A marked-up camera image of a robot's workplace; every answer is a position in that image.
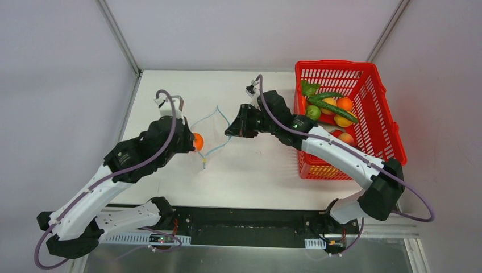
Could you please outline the orange tangerine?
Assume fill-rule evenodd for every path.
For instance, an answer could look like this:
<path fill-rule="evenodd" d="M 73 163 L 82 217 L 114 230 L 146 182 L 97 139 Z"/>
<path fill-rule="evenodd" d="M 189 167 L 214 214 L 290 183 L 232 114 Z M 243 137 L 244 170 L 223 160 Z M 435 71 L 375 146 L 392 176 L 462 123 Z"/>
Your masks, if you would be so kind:
<path fill-rule="evenodd" d="M 193 133 L 193 135 L 194 135 L 193 146 L 196 151 L 201 151 L 204 147 L 204 138 L 199 133 Z"/>

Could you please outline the clear zip top bag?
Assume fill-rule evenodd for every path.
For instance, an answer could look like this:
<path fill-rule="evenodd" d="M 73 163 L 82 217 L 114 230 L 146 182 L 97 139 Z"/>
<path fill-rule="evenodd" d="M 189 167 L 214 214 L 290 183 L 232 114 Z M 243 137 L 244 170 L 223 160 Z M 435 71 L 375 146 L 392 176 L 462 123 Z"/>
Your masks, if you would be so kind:
<path fill-rule="evenodd" d="M 200 170 L 205 170 L 210 159 L 218 155 L 231 140 L 224 132 L 231 125 L 226 115 L 217 105 L 207 116 L 199 119 L 190 126 L 192 133 L 199 133 L 204 138 L 204 147 L 201 151 L 194 150 L 192 160 L 200 160 L 197 164 Z"/>

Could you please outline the green lime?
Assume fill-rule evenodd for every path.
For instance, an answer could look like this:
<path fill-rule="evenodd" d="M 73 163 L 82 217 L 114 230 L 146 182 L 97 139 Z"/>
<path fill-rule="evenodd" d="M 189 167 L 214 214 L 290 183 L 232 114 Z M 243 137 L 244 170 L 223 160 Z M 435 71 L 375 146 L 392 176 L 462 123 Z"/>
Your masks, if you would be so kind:
<path fill-rule="evenodd" d="M 305 109 L 305 116 L 314 121 L 319 120 L 321 114 L 321 109 L 315 105 L 308 105 Z"/>

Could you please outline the yellow orange with leaf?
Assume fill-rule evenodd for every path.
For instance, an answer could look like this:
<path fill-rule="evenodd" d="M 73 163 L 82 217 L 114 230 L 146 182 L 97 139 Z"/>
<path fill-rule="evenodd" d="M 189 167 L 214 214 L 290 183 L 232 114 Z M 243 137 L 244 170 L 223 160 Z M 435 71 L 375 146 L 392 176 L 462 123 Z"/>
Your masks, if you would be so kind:
<path fill-rule="evenodd" d="M 337 106 L 336 100 L 329 97 L 329 98 L 322 99 L 322 102 L 324 103 L 324 107 L 321 108 L 321 112 L 326 115 L 334 115 L 335 113 L 330 109 Z"/>

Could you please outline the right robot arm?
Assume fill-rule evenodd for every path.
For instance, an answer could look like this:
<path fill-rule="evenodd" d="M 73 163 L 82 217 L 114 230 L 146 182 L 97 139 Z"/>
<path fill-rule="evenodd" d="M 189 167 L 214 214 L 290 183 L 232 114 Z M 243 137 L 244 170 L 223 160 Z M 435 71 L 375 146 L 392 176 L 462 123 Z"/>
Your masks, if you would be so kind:
<path fill-rule="evenodd" d="M 322 223 L 330 233 L 337 233 L 355 218 L 385 221 L 405 189 L 400 182 L 400 162 L 365 154 L 331 135 L 316 121 L 291 113 L 275 90 L 259 95 L 256 106 L 242 104 L 225 130 L 228 137 L 254 138 L 258 133 L 270 133 L 282 144 L 324 160 L 359 184 L 359 192 L 336 199 L 325 209 Z"/>

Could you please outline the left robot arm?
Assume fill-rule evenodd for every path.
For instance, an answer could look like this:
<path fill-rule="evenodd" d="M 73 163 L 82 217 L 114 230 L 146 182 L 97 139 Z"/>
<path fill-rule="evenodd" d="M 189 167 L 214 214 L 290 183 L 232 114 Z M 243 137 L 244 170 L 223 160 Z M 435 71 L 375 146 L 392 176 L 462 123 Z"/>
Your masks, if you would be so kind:
<path fill-rule="evenodd" d="M 186 118 L 163 116 L 137 137 L 119 142 L 67 204 L 37 216 L 39 227 L 52 234 L 46 241 L 49 253 L 77 259 L 115 234 L 143 227 L 169 229 L 174 211 L 165 197 L 153 197 L 116 213 L 103 213 L 102 209 L 143 177 L 164 167 L 174 155 L 194 151 L 193 141 Z"/>

